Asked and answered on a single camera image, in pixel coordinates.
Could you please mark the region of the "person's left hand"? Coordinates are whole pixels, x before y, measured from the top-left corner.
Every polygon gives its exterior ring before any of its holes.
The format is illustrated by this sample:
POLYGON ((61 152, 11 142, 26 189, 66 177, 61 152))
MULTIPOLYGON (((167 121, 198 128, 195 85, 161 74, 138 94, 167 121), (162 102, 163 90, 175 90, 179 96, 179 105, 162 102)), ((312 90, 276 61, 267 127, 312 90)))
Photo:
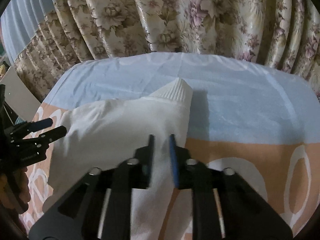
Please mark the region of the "person's left hand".
POLYGON ((13 173, 1 173, 1 204, 19 215, 28 210, 31 199, 27 171, 28 168, 23 167, 13 173))

